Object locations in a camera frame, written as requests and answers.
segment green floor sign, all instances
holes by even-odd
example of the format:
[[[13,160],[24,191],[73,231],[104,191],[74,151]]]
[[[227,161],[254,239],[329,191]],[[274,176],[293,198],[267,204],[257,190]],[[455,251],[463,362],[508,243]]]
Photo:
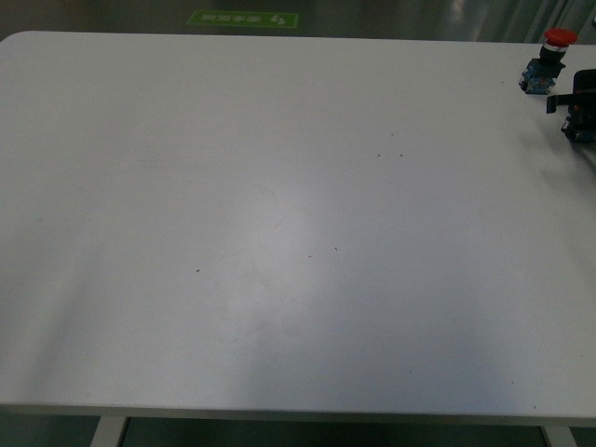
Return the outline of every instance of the green floor sign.
[[[298,14],[289,12],[195,11],[189,25],[298,28]]]

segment white tabletop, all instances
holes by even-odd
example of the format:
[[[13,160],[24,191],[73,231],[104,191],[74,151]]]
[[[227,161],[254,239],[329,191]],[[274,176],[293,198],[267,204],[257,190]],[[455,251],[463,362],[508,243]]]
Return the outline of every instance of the white tabletop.
[[[9,37],[0,407],[596,422],[596,173],[538,50]]]

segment red button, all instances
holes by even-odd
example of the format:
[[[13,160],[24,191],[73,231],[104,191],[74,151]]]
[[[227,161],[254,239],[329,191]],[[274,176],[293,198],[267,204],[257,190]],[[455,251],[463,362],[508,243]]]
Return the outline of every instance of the red button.
[[[547,42],[554,47],[569,47],[577,42],[577,34],[563,28],[552,28],[544,33]]]

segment white table leg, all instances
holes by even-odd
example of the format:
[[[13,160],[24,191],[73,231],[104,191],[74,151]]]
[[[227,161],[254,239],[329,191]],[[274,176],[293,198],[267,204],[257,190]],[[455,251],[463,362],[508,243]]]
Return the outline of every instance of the white table leg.
[[[569,427],[541,427],[548,447],[577,447]]]
[[[90,447],[119,447],[128,420],[127,417],[102,416]]]

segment gray floor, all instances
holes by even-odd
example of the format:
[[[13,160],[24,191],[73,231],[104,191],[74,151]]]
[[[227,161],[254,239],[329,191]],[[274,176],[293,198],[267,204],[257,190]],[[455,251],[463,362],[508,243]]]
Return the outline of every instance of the gray floor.
[[[197,9],[292,12],[293,30],[188,25]],[[596,44],[593,0],[0,0],[0,40],[29,30],[260,34],[382,39],[537,42],[564,26]],[[89,446],[98,418],[0,413],[0,447]],[[574,429],[596,447],[596,428]],[[537,427],[349,425],[132,419],[123,445],[543,447]]]

